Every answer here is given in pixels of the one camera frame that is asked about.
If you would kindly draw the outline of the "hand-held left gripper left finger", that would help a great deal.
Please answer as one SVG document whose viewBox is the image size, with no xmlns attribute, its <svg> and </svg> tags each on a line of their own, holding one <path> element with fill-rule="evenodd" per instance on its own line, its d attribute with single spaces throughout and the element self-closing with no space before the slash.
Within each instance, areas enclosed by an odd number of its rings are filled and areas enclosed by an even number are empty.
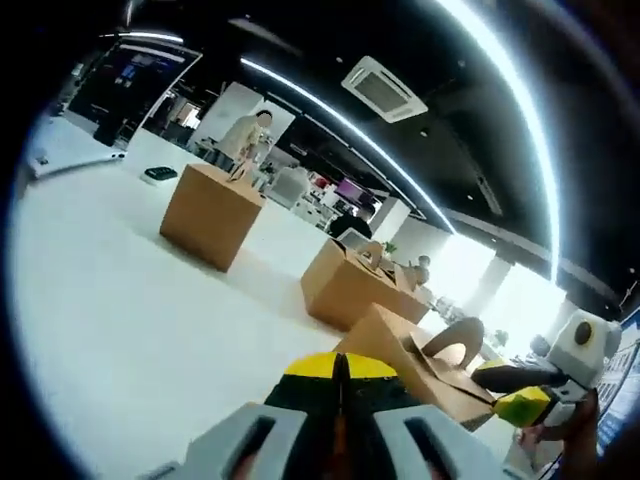
<svg viewBox="0 0 640 480">
<path fill-rule="evenodd" d="M 333 446 L 344 356 L 312 354 L 289 365 L 262 403 L 246 403 L 192 441 L 189 479 L 317 477 Z"/>
</svg>

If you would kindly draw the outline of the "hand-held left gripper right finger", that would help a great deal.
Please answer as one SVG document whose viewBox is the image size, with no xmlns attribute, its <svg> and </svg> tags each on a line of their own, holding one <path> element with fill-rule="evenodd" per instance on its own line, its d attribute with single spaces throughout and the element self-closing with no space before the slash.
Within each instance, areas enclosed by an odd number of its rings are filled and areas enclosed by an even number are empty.
<svg viewBox="0 0 640 480">
<path fill-rule="evenodd" d="M 343 355 L 343 417 L 356 479 L 504 479 L 491 451 L 423 404 L 382 361 Z"/>
</svg>

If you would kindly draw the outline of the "person's right hand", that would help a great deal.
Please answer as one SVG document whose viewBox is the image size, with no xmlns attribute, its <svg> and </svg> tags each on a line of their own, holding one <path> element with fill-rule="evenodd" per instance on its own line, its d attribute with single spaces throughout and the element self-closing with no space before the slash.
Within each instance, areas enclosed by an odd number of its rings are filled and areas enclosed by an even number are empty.
<svg viewBox="0 0 640 480">
<path fill-rule="evenodd" d="M 567 467 L 594 465 L 597 458 L 598 418 L 598 393 L 596 389 L 591 389 L 565 423 L 554 427 L 540 424 L 525 428 L 518 434 L 517 443 L 531 449 L 542 441 L 562 441 L 564 464 Z"/>
</svg>

